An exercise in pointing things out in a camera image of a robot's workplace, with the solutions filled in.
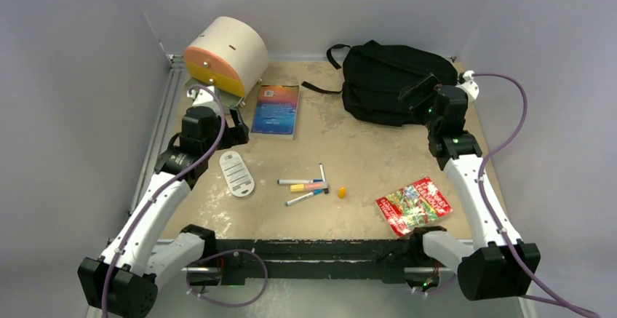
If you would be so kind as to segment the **black student backpack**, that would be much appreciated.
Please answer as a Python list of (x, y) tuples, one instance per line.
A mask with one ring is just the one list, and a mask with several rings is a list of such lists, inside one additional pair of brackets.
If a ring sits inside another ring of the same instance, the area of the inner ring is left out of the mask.
[(432, 97), (418, 110), (398, 102), (401, 89), (433, 73), (441, 85), (456, 85), (458, 72), (446, 58), (405, 45), (382, 45), (369, 41), (350, 46), (342, 63), (333, 51), (345, 44), (335, 44), (326, 51), (327, 60), (343, 71), (343, 85), (338, 91), (324, 90), (309, 82), (301, 85), (322, 94), (340, 94), (343, 107), (354, 118), (373, 124), (401, 127), (425, 123)]

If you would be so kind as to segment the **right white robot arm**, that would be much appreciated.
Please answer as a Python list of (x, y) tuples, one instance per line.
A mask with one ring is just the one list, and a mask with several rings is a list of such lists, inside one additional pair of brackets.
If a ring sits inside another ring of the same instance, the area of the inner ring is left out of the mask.
[(453, 184), (471, 229), (467, 245), (444, 228), (425, 227), (412, 232), (405, 252), (388, 261), (400, 281), (410, 287), (417, 278), (406, 274), (414, 265), (436, 261), (457, 276), (463, 295), (470, 301), (521, 297), (531, 283), (541, 259), (538, 247), (526, 243), (501, 208), (486, 174), (487, 161), (477, 139), (465, 130), (470, 102), (479, 89), (469, 73), (459, 85), (443, 85), (434, 74), (404, 88), (399, 101), (428, 130), (429, 151)]

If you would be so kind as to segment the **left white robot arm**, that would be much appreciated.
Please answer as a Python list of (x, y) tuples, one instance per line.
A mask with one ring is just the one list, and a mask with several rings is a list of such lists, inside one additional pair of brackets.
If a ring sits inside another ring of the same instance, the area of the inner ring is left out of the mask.
[(193, 106), (181, 131), (170, 139), (154, 166), (141, 201), (119, 234), (97, 258), (84, 258), (78, 277), (87, 303), (120, 317), (146, 317), (158, 291), (176, 272), (195, 262), (208, 266), (219, 251), (215, 232), (190, 224), (160, 253), (152, 251), (168, 220), (191, 193), (219, 149), (242, 145), (249, 128), (236, 106), (233, 127), (210, 107)]

